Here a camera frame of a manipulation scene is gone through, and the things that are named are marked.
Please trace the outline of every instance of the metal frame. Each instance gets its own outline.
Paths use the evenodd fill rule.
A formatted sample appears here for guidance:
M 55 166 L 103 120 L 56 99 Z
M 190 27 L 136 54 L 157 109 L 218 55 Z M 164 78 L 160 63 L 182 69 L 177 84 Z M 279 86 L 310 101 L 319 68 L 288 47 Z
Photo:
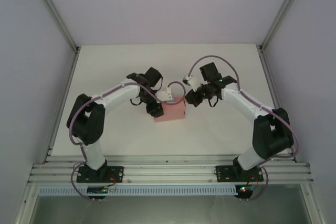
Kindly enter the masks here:
M 261 52 L 264 52 L 268 47 L 268 45 L 270 44 L 271 40 L 273 39 L 275 33 L 277 32 L 279 26 L 281 25 L 281 22 L 285 18 L 293 2 L 294 0 L 283 0 L 277 15 L 273 20 L 272 25 L 270 26 L 264 40 L 261 43 Z
M 61 97 L 60 97 L 60 100 L 59 100 L 58 105 L 57 105 L 57 110 L 56 110 L 56 113 L 55 113 L 55 117 L 54 117 L 54 120 L 53 120 L 53 123 L 52 123 L 53 127 L 51 129 L 50 137 L 47 140 L 46 149 L 44 151 L 43 159 L 40 160 L 40 163 L 45 162 L 45 160 L 47 159 L 48 153 L 50 151 L 50 147 L 53 146 L 54 143 L 55 143 L 58 127 L 59 127 L 59 124 L 60 124 L 60 121 L 61 121 L 61 118 L 62 118 L 62 114 L 63 114 L 64 106 L 65 106 L 65 103 L 66 103 L 66 100 L 67 100 L 67 96 L 68 96 L 68 93 L 69 93 L 71 81 L 72 81 L 73 75 L 75 73 L 75 68 L 76 68 L 76 64 L 77 64 L 77 61 L 78 61 L 79 53 L 80 53 L 80 47 L 77 48 L 77 51 L 76 51 L 76 53 L 73 57 L 73 61 L 71 63 L 71 66 L 68 70 L 67 79 L 66 79 L 64 88 L 62 90 Z
M 69 46 L 72 48 L 74 52 L 77 51 L 76 43 L 74 42 L 67 26 L 63 22 L 61 16 L 59 15 L 58 11 L 56 10 L 55 5 L 53 4 L 52 0 L 42 0 L 45 4 L 46 8 L 48 9 L 50 15 L 52 16 L 55 24 L 57 25 L 60 32 L 63 34 L 64 38 L 68 42 Z
M 57 114 L 54 119 L 54 128 L 49 138 L 49 149 L 43 164 L 34 165 L 31 170 L 16 219 L 15 224 L 29 224 L 34 215 L 34 208 L 40 187 L 45 185 L 69 186 L 70 173 L 74 163 L 81 161 L 80 156 L 52 157 L 51 149 L 55 141 L 60 118 L 64 109 L 66 97 L 70 88 L 72 76 L 75 71 L 79 48 L 76 46 L 65 23 L 62 21 L 51 0 L 42 0 L 49 10 L 55 24 L 64 35 L 70 47 L 76 53 L 74 61 L 69 68 L 69 75 L 58 104 Z M 278 91 L 269 69 L 268 59 L 265 57 L 265 49 L 270 44 L 282 20 L 287 14 L 293 0 L 284 0 L 276 18 L 274 19 L 258 53 L 272 100 L 276 108 L 281 106 Z M 235 156 L 151 156 L 151 157 L 107 157 L 111 165 L 122 165 L 124 170 L 124 183 L 122 186 L 143 185 L 233 185 L 239 183 L 217 183 L 214 174 L 216 165 L 229 165 Z M 313 183 L 308 163 L 298 163 L 298 160 L 273 160 L 266 163 L 265 168 L 269 173 L 270 184 L 300 184 L 302 196 L 307 206 L 308 214 L 312 223 L 327 223 L 326 217 L 321 210 L 321 204 L 317 195 L 317 189 Z

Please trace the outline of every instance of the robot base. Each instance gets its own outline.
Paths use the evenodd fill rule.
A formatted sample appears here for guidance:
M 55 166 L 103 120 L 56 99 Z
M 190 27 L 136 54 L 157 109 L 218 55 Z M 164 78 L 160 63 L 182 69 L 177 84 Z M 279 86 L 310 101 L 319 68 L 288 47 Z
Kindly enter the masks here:
M 217 182 L 263 182 L 264 177 L 260 168 L 254 167 L 250 170 L 243 171 L 237 176 L 236 170 L 232 165 L 216 166 Z
M 98 169 L 93 170 L 85 165 L 78 169 L 77 183 L 121 183 L 124 176 L 123 166 L 107 166 L 107 161 Z

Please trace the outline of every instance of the cable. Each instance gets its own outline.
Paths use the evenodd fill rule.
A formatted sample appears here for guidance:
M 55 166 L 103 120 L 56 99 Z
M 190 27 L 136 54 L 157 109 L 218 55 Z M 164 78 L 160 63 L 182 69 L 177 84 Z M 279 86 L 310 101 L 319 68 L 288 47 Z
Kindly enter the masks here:
M 78 171 L 75 169 L 76 165 L 82 164 L 82 162 L 77 162 L 73 165 L 72 169 L 75 171 L 75 173 L 78 173 Z
M 75 182 L 73 181 L 73 176 L 74 176 L 75 172 L 77 172 L 76 170 L 77 170 L 80 166 L 85 165 L 86 162 L 81 162 L 81 163 L 76 163 L 76 164 L 73 166 L 73 171 L 72 171 L 71 176 L 70 176 L 70 182 L 71 182 L 71 184 L 72 184 L 72 187 L 75 189 L 75 191 L 78 193 L 78 195 L 79 195 L 80 197 L 82 197 L 83 199 L 86 199 L 86 200 L 91 201 L 91 202 L 95 202 L 95 201 L 101 202 L 100 199 L 90 198 L 89 196 L 82 194 L 82 193 L 80 192 L 80 190 L 77 188 Z M 110 186 L 115 186 L 115 190 L 116 190 L 116 189 L 117 189 L 117 185 L 116 185 L 116 181 L 115 181 L 115 176 L 114 176 L 113 174 L 110 174 L 110 175 L 109 175 L 109 177 L 113 179 L 113 184 L 108 185 L 108 188 L 109 188 Z
M 112 173 L 108 174 L 107 176 L 108 176 L 109 178 L 112 178 L 112 179 L 113 179 L 113 184 L 108 185 L 108 187 L 110 187 L 110 186 L 114 186 L 114 185 L 116 184 L 115 176 L 114 176 Z
M 157 90 L 153 90 L 154 93 L 157 93 L 157 92 L 162 88 L 163 77 L 161 77 L 160 79 L 161 79 L 161 85 L 160 85 L 159 89 L 157 89 Z M 132 101 L 132 99 L 130 99 L 130 101 L 131 101 L 131 104 L 132 104 L 133 106 L 139 106 L 139 105 L 142 103 L 142 101 L 140 101 L 138 104 L 136 104 L 136 103 L 134 103 L 134 102 Z
M 256 182 L 257 182 L 257 184 L 254 186 L 254 188 L 257 188 L 257 187 L 258 187 L 259 181 L 258 181 L 257 177 L 256 177 L 255 175 L 253 175 L 253 174 L 250 176 L 250 179 L 248 180 L 248 182 L 247 182 L 247 184 L 245 185 L 245 187 L 248 186 L 248 185 L 251 183 L 251 179 L 252 179 L 252 178 L 254 178 L 254 179 L 256 180 Z
M 218 102 L 219 102 L 219 98 L 218 98 L 218 97 L 217 97 L 217 100 L 216 100 L 216 102 L 214 103 L 214 105 L 212 105 L 210 99 L 208 99 L 208 103 L 209 103 L 209 106 L 210 106 L 211 108 L 215 107 L 215 106 L 217 105 Z
M 249 101 L 250 103 L 252 103 L 253 105 L 259 107 L 260 109 L 264 110 L 265 112 L 269 113 L 270 115 L 272 115 L 273 117 L 275 117 L 276 119 L 278 119 L 281 123 L 283 123 L 289 130 L 290 132 L 293 134 L 295 140 L 296 140 L 296 150 L 290 154 L 290 155 L 274 155 L 273 157 L 280 157 L 280 158 L 292 158 L 292 157 L 295 157 L 296 155 L 298 155 L 298 153 L 300 152 L 300 141 L 299 141 L 299 137 L 297 136 L 296 132 L 294 131 L 294 129 L 284 120 L 282 119 L 281 117 L 279 117 L 277 114 L 275 114 L 273 111 L 267 109 L 267 108 L 264 108 L 262 104 L 259 104 L 258 102 L 254 101 L 253 99 L 251 99 L 250 97 L 248 97 L 244 92 L 243 90 L 241 89 L 240 87 L 240 79 L 239 79 L 239 75 L 238 75 L 238 72 L 237 70 L 234 68 L 234 66 L 231 65 L 230 62 L 228 62 L 226 59 L 220 57 L 220 56 L 217 56 L 217 55 L 208 55 L 208 56 L 203 56 L 201 58 L 199 58 L 199 60 L 197 60 L 193 66 L 191 67 L 190 69 L 190 72 L 188 74 L 188 76 L 191 75 L 192 71 L 194 70 L 195 66 L 203 59 L 206 59 L 206 58 L 216 58 L 216 59 L 220 59 L 222 60 L 223 62 L 225 62 L 226 64 L 229 65 L 229 67 L 233 70 L 233 72 L 235 73 L 236 75 L 236 79 L 237 79 L 237 87 L 238 87 L 238 91 L 240 92 L 240 94 L 242 94 L 242 96 L 247 100 Z
M 250 199 L 242 199 L 242 200 L 244 200 L 244 201 L 256 200 L 256 199 L 259 199 L 262 195 L 265 194 L 265 192 L 267 190 L 267 187 L 268 187 L 268 173 L 267 173 L 266 169 L 263 166 L 261 166 L 260 168 L 264 170 L 265 175 L 266 175 L 265 187 L 263 188 L 263 190 L 261 191 L 261 193 L 258 194 L 256 197 L 253 197 L 253 198 L 250 198 Z
M 179 85 L 183 88 L 183 96 L 181 97 L 181 99 L 180 99 L 179 101 L 177 101 L 177 102 L 173 102 L 173 103 L 167 103 L 167 102 L 161 101 L 161 100 L 158 99 L 155 95 L 153 95 L 153 94 L 152 94 L 152 93 L 151 93 L 145 86 L 143 86 L 143 85 L 141 85 L 141 84 L 139 84 L 139 83 L 136 83 L 136 82 L 125 83 L 125 84 L 123 84 L 123 85 L 120 85 L 120 86 L 118 86 L 118 87 L 116 87 L 116 88 L 114 88 L 114 89 L 112 89 L 112 90 L 106 92 L 105 94 L 102 94 L 102 95 L 99 96 L 99 97 L 92 98 L 91 100 L 89 100 L 89 101 L 87 101 L 86 103 L 84 103 L 84 104 L 83 104 L 83 105 L 82 105 L 82 106 L 75 112 L 75 114 L 74 114 L 74 116 L 73 116 L 73 118 L 72 118 L 72 120 L 71 120 L 71 122 L 70 122 L 70 125 L 69 125 L 69 138 L 70 138 L 71 143 L 74 144 L 74 145 L 80 145 L 80 149 L 81 149 L 81 151 L 82 151 L 82 153 L 83 153 L 83 156 L 84 156 L 84 158 L 85 158 L 85 161 L 87 161 L 87 156 L 86 156 L 85 151 L 84 151 L 84 149 L 83 149 L 83 143 L 77 143 L 77 142 L 74 140 L 74 138 L 72 137 L 72 128 L 73 128 L 73 126 L 74 126 L 73 124 L 74 124 L 75 120 L 77 119 L 79 113 L 80 113 L 80 112 L 81 112 L 87 105 L 89 105 L 89 104 L 91 104 L 91 103 L 93 103 L 93 102 L 95 102 L 95 101 L 98 101 L 99 99 L 102 99 L 102 98 L 104 98 L 104 97 L 106 97 L 106 96 L 108 96 L 108 95 L 110 95 L 110 94 L 116 92 L 117 90 L 122 89 L 123 87 L 126 87 L 126 86 L 133 86 L 133 85 L 137 85 L 137 86 L 139 86 L 140 88 L 142 88 L 144 91 L 146 91 L 151 97 L 153 97 L 154 99 L 156 99 L 158 102 L 161 102 L 161 103 L 166 104 L 166 105 L 176 105 L 176 104 L 179 104 L 179 103 L 183 102 L 183 100 L 184 100 L 184 98 L 185 98 L 185 95 L 186 95 L 186 90 L 185 90 L 185 87 L 183 86 L 183 84 L 180 83 L 180 82 L 178 82 L 178 81 L 173 81 L 173 82 L 169 83 L 169 84 L 168 84 L 168 87 L 170 87 L 172 84 L 175 84 L 175 83 L 179 84 Z

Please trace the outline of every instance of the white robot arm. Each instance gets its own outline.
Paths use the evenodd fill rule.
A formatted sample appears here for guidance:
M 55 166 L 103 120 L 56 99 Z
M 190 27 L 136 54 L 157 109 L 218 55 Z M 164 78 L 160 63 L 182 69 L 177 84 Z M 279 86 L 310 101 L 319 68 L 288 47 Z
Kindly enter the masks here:
M 130 101 L 139 97 L 141 102 L 146 104 L 147 113 L 153 117 L 163 115 L 163 109 L 160 103 L 152 98 L 139 85 L 146 87 L 152 94 L 157 95 L 161 101 L 173 101 L 171 89 L 157 92 L 151 89 L 162 78 L 161 74 L 150 68 L 145 74 L 130 74 L 127 79 L 123 80 L 119 85 L 109 89 L 101 94 L 88 97 L 81 94 L 77 97 L 75 105 L 67 122 L 71 134 L 77 137 L 77 143 L 81 145 L 82 152 L 86 158 L 86 165 L 92 170 L 99 170 L 105 163 L 99 138 L 103 132 L 104 117 L 123 102 Z M 83 108 L 74 119 L 72 128 L 71 121 L 78 110 L 88 101 L 93 101 Z
M 272 115 L 256 106 L 255 104 L 261 103 L 244 91 L 244 94 L 255 101 L 255 104 L 248 101 L 239 91 L 234 78 L 231 76 L 222 78 L 213 62 L 201 67 L 200 70 L 207 84 L 200 84 L 192 75 L 186 75 L 183 80 L 192 87 L 186 95 L 187 102 L 197 107 L 203 100 L 208 99 L 209 105 L 214 107 L 219 100 L 224 100 L 254 125 L 253 146 L 233 160 L 233 168 L 237 177 L 293 145 L 291 132 Z M 212 105 L 210 99 L 213 97 L 217 97 L 217 101 Z M 275 110 L 265 105 L 262 107 L 273 111 L 289 123 L 287 112 L 284 109 Z

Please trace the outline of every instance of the pink box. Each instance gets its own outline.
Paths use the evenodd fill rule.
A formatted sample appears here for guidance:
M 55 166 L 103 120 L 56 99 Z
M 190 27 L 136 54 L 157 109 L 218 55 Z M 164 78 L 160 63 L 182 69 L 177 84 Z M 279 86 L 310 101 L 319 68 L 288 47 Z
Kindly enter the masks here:
M 178 102 L 180 99 L 181 97 L 175 97 L 175 102 Z M 185 101 L 177 105 L 162 104 L 162 108 L 163 116 L 155 118 L 156 123 L 185 118 Z

